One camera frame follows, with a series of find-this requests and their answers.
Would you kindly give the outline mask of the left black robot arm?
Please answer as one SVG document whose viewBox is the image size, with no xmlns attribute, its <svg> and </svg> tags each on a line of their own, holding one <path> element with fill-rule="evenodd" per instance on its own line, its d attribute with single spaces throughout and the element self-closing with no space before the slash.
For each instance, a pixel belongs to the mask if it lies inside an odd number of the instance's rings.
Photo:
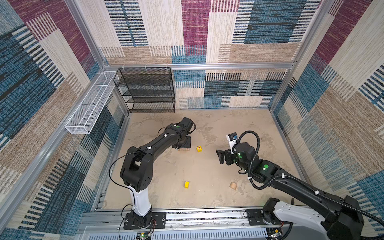
<svg viewBox="0 0 384 240">
<path fill-rule="evenodd" d="M 149 200 L 148 187 L 153 179 L 154 162 L 168 148 L 190 149 L 190 134 L 196 124 L 184 117 L 179 123 L 171 123 L 149 143 L 130 147 L 120 171 L 124 186 L 131 192 L 133 208 L 126 216 L 124 229 L 148 228 L 155 225 L 153 206 Z"/>
</svg>

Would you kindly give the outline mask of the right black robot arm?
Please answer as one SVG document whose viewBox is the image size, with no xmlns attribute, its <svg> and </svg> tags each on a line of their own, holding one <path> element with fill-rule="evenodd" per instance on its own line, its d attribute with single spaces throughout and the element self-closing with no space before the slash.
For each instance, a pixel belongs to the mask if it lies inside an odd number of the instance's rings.
<svg viewBox="0 0 384 240">
<path fill-rule="evenodd" d="M 216 151 L 221 164 L 235 164 L 245 171 L 257 190 L 268 187 L 282 191 L 305 204 L 297 207 L 270 198 L 263 207 L 268 224 L 290 222 L 320 232 L 330 240 L 359 240 L 364 218 L 356 199 L 329 194 L 289 174 L 280 166 L 262 160 L 257 149 L 248 143 L 234 144 L 231 149 Z"/>
</svg>

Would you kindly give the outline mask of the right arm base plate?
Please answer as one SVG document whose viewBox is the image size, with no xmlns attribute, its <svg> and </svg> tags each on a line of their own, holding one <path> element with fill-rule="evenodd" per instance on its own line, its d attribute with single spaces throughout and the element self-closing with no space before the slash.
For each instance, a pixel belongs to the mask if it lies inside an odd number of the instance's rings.
<svg viewBox="0 0 384 240">
<path fill-rule="evenodd" d="M 248 209 L 244 215 L 250 226 L 266 226 L 266 225 L 290 225 L 290 222 L 283 222 L 279 220 L 271 211 L 264 211 L 263 209 Z"/>
</svg>

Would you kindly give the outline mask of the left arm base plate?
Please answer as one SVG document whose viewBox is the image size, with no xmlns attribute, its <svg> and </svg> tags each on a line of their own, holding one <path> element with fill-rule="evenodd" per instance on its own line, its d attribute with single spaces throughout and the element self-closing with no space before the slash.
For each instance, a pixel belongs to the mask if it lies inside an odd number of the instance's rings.
<svg viewBox="0 0 384 240">
<path fill-rule="evenodd" d="M 134 212 L 126 214 L 124 220 L 124 230 L 149 230 L 149 229 L 164 229 L 166 224 L 166 212 L 151 212 L 145 216 L 139 216 Z"/>
</svg>

